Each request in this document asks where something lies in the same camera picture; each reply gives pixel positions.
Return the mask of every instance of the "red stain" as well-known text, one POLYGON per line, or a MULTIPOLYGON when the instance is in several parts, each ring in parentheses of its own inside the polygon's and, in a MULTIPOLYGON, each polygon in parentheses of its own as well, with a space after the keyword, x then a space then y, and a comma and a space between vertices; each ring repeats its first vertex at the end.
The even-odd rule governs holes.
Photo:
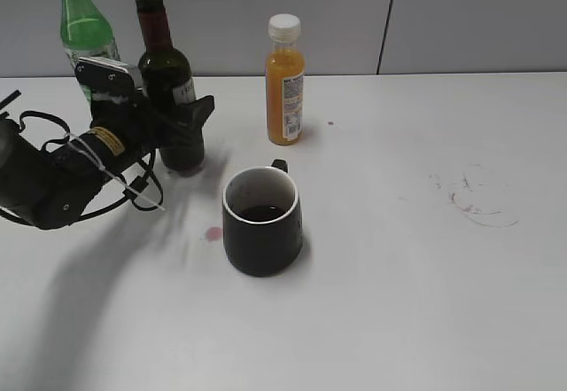
POLYGON ((211 227, 205 232, 205 239, 207 242, 216 242, 222 239, 222 228, 221 227, 211 227))

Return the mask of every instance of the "robotic arm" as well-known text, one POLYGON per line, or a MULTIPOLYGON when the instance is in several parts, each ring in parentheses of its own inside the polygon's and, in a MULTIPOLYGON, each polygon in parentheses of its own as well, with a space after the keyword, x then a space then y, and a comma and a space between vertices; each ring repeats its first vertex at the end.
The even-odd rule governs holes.
MULTIPOLYGON (((194 156, 204 156, 202 127, 214 110, 212 96, 164 115, 151 105, 134 66, 81 58, 75 75, 92 91, 92 123, 84 134, 74 136, 64 121, 47 113, 24 112, 19 123, 8 119, 8 113, 0 113, 0 216, 5 219, 52 230, 104 214, 129 200, 138 209, 152 210, 156 207, 140 207, 136 198, 150 179, 162 192, 152 171, 156 150, 184 145, 194 156), (21 135, 24 120, 30 117, 58 124, 65 136, 36 149, 21 135), (59 148, 49 152, 48 145, 59 148), (143 158, 148 154, 146 163, 143 158), (135 163, 144 174, 127 185, 121 173, 135 163), (85 207, 113 178, 127 186, 123 197, 84 214, 85 207)), ((14 91, 0 102, 0 112, 18 96, 19 91, 14 91)))

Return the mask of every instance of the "plastic bottle cap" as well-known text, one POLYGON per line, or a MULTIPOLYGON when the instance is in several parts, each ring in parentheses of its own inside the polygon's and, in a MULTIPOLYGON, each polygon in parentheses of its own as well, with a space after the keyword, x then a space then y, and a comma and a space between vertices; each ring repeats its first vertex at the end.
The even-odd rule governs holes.
POLYGON ((292 43, 301 33, 301 22, 291 14, 277 14, 269 20, 268 35, 277 43, 292 43))

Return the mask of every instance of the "black mug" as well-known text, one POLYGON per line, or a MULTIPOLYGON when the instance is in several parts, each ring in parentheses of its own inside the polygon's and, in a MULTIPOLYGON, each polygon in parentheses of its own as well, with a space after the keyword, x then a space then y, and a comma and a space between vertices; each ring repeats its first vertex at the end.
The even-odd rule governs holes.
POLYGON ((222 193, 224 248, 245 274, 271 276, 289 266, 303 243, 297 185, 287 163, 245 169, 222 193))

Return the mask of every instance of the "green plastic bottle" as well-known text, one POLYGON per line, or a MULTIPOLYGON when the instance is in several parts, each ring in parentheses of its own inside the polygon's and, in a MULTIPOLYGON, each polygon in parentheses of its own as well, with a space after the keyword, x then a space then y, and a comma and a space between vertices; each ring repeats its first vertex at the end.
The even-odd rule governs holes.
MULTIPOLYGON (((74 67, 81 56, 120 60, 113 29, 91 0, 61 0, 61 41, 74 67)), ((90 101, 90 91, 82 90, 90 101)))

